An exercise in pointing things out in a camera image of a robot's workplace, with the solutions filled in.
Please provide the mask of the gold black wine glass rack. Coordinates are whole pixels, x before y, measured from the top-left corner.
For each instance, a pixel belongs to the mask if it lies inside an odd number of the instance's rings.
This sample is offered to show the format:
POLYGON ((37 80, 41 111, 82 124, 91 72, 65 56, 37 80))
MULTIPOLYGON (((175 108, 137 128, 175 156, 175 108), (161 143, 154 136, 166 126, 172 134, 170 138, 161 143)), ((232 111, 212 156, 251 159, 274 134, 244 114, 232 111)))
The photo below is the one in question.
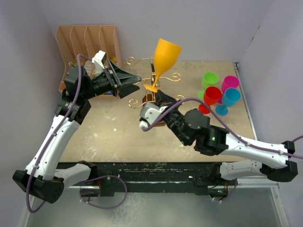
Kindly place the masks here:
MULTIPOLYGON (((138 61, 135 61, 134 57, 128 57, 127 60, 126 60, 126 63, 128 65, 135 65, 136 63, 142 61, 142 60, 151 60, 150 62, 150 65, 151 65, 151 75, 148 77, 148 78, 143 78, 142 81, 145 83, 145 84, 150 84, 151 86, 154 85, 155 83, 155 80, 156 80, 156 70, 155 70, 155 66, 154 66, 154 63, 153 63, 153 57, 148 57, 148 58, 142 58, 138 61)), ((179 74, 178 72, 174 72, 172 74, 172 78, 169 78, 169 77, 159 77, 155 87, 157 89, 160 89, 160 79, 167 79, 167 80, 170 80, 172 82, 178 82, 181 80, 181 74, 179 74)), ((147 102, 156 102, 157 98, 156 98, 156 95, 155 95, 155 92, 153 91, 149 91, 149 90, 145 90, 145 95, 143 96, 143 99, 142 99, 142 103, 140 105, 138 105, 138 100, 137 99, 130 99, 129 100, 129 107, 132 108, 132 109, 137 109, 139 107, 143 107, 147 102)))

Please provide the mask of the yellow wine glass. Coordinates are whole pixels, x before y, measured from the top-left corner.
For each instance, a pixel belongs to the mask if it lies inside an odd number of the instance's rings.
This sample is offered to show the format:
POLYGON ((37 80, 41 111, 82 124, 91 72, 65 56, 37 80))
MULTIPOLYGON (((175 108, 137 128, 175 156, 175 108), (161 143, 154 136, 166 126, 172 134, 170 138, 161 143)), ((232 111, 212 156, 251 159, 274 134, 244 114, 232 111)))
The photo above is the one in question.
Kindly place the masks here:
POLYGON ((144 87, 151 91, 157 93, 156 85, 160 79, 160 76, 170 70, 182 51, 182 47, 171 43, 167 40, 160 38, 158 40, 155 52, 154 52, 154 67, 156 72, 156 77, 153 85, 144 84, 144 87))

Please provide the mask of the red wine glass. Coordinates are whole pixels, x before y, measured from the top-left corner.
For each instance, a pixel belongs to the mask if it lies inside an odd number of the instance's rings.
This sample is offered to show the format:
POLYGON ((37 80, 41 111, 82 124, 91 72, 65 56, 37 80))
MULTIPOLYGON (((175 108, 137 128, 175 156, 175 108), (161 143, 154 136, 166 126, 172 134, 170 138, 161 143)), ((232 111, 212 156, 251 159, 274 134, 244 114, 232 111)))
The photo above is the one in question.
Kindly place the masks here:
MULTIPOLYGON (((208 87, 205 92, 204 92, 204 98, 203 101, 204 103, 210 107, 217 103, 217 101, 221 98, 222 92, 219 88, 217 87, 208 87)), ((199 111, 201 111, 203 114, 209 114, 210 111, 207 109, 206 106, 203 104, 199 105, 199 111)))

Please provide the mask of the green wine glass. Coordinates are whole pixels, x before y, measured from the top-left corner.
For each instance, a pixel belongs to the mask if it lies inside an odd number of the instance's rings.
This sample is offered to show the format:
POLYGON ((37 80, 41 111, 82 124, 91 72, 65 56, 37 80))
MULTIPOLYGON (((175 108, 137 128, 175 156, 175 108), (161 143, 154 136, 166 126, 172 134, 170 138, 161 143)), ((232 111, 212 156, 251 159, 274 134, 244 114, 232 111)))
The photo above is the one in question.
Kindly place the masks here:
POLYGON ((208 87, 215 87, 217 82, 218 82, 218 75, 215 72, 211 72, 211 71, 206 72, 203 75, 203 78, 201 81, 202 89, 200 91, 198 91, 198 93, 197 93, 198 98, 203 99, 205 90, 208 87))

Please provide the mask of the blue wine glass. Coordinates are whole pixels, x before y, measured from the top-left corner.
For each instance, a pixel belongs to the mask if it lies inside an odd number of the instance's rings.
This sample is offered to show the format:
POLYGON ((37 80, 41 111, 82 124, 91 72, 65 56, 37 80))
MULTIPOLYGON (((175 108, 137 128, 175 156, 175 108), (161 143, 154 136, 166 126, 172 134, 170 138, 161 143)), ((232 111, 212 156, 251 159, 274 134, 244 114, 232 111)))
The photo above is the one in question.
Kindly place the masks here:
POLYGON ((215 109, 220 116, 226 116, 229 112, 229 107, 234 106, 241 98, 241 93, 236 88, 228 88, 223 94, 222 104, 215 109))

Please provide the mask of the pink wine glass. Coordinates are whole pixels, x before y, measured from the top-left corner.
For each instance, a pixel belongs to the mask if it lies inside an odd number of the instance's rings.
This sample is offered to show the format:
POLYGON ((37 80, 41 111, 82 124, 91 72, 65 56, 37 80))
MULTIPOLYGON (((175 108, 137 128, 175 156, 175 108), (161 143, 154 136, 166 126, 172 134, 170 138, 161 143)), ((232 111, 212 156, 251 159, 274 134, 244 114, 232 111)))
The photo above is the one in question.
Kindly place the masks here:
POLYGON ((240 81, 236 76, 232 76, 232 75, 226 76, 222 82, 222 86, 221 86, 222 93, 221 93, 221 97, 218 100, 218 103, 220 104, 222 103, 223 94, 228 88, 237 88, 239 84, 240 81))

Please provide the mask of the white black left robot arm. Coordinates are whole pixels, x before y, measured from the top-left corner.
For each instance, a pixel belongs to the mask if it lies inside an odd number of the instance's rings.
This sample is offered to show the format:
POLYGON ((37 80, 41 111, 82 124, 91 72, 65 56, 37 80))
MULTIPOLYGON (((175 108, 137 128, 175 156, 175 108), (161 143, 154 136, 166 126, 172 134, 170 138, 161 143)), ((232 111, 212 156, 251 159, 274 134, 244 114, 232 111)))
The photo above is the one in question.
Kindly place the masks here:
POLYGON ((15 171, 12 177, 14 182, 27 195, 48 203, 56 202, 69 186, 79 182, 95 184, 98 178, 95 164, 80 161, 70 168, 58 170, 60 158, 90 110, 91 98, 107 92, 124 98, 140 89, 136 83, 141 80, 141 77, 122 70, 112 61, 94 79, 82 66, 69 68, 52 126, 32 161, 24 170, 15 171))

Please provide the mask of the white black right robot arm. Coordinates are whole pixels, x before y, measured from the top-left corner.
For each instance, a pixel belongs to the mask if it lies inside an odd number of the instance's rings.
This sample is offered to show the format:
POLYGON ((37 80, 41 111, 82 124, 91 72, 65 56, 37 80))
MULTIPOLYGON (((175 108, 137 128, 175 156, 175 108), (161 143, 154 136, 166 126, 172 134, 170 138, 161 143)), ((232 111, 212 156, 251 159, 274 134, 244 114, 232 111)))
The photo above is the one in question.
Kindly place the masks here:
POLYGON ((210 118, 198 109, 182 114, 180 101, 158 91, 156 105, 164 107, 161 115, 167 127, 185 146, 207 156, 231 155, 243 157, 240 162, 222 162, 211 172, 211 181, 216 185, 226 180, 241 177, 265 176, 275 182, 290 182, 298 175, 297 163, 290 160, 294 154, 294 143, 269 144, 251 140, 232 132, 226 124, 223 127, 210 124, 210 118))

